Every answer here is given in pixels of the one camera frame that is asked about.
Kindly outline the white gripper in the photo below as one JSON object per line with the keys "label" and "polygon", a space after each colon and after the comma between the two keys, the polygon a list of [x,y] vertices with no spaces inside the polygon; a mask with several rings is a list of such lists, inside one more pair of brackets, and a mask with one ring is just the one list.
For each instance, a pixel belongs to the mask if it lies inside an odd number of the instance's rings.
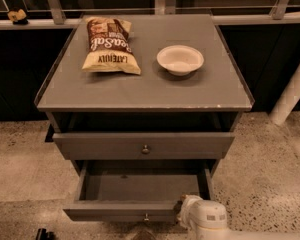
{"label": "white gripper", "polygon": [[182,227],[214,230],[228,227],[227,211],[221,203],[188,194],[182,194],[179,200],[182,205],[177,219]]}

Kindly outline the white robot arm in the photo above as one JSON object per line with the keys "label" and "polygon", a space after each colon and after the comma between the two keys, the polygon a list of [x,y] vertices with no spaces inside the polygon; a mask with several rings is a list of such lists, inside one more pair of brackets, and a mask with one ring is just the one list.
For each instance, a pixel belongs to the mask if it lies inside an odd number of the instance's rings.
{"label": "white robot arm", "polygon": [[300,240],[300,233],[235,231],[228,227],[223,204],[197,195],[183,195],[178,220],[196,240]]}

